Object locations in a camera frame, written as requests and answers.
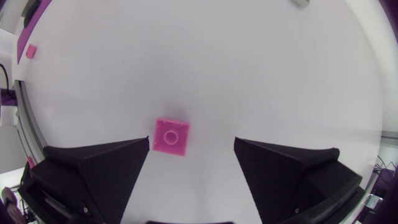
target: pink cube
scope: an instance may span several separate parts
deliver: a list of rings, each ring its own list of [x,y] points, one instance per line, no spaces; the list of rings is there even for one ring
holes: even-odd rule
[[[29,44],[26,50],[26,57],[32,59],[33,56],[35,55],[35,52],[36,52],[36,47],[33,44]]]
[[[156,118],[153,150],[185,156],[189,123]]]

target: purple panel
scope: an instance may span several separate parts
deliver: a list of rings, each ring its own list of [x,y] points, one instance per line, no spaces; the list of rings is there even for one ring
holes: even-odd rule
[[[398,1],[397,0],[379,0],[381,6],[390,20],[392,30],[398,41]]]
[[[37,8],[35,14],[33,15],[32,19],[30,20],[29,24],[27,27],[25,27],[18,39],[17,43],[17,62],[21,60],[22,53],[24,53],[24,49],[27,43],[27,40],[30,37],[30,34],[33,31],[33,28],[36,26],[37,21],[39,21],[40,17],[42,16],[43,12],[47,8],[47,6],[50,4],[51,0],[42,0],[40,3],[39,7]]]
[[[9,90],[11,94],[15,96],[15,91],[14,90]],[[17,106],[17,101],[13,99],[10,95],[8,95],[8,91],[5,89],[1,89],[0,91],[1,95],[1,105],[3,106]]]

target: white table surface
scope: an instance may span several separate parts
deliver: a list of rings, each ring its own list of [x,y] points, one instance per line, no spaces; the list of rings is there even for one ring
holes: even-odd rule
[[[235,136],[337,147],[362,188],[371,175],[379,69],[343,0],[52,1],[28,44],[13,75],[52,146],[152,144],[156,117],[191,122],[185,157],[149,152],[122,223],[260,223]]]

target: pink block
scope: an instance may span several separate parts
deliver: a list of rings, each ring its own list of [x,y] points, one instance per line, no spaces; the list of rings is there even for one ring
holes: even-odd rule
[[[35,55],[35,52],[36,52],[36,47],[33,44],[29,44],[26,50],[26,57],[32,59],[33,56]]]
[[[156,118],[153,150],[185,156],[189,123]]]

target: black mesh surface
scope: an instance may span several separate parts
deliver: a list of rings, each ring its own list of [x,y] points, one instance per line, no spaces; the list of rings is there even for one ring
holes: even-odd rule
[[[73,149],[45,148],[47,157],[78,171],[107,223],[121,222],[148,152],[148,138]]]
[[[234,151],[263,223],[279,221],[305,169],[339,155],[338,149],[299,149],[239,138]]]

